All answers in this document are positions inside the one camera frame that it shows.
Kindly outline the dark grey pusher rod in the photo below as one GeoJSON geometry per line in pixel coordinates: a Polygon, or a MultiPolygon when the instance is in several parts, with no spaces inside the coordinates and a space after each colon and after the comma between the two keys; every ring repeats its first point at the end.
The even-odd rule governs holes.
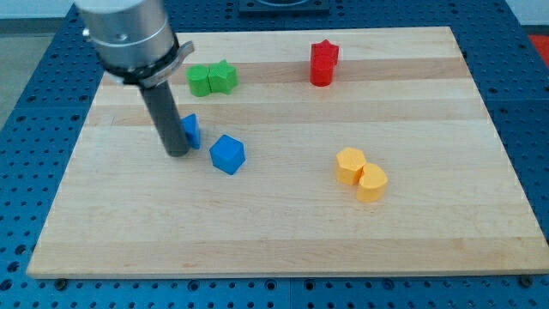
{"type": "Polygon", "coordinates": [[[186,155],[190,145],[169,83],[162,82],[151,88],[140,87],[140,93],[166,153],[171,157],[186,155]]]}

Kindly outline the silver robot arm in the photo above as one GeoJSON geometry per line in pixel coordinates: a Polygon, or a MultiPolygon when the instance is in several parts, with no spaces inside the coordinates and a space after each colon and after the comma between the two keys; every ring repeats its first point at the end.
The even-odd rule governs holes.
{"type": "Polygon", "coordinates": [[[75,0],[85,28],[106,73],[118,83],[134,85],[153,120],[165,151],[186,155],[184,133],[168,78],[194,51],[173,32],[162,0],[75,0]]]}

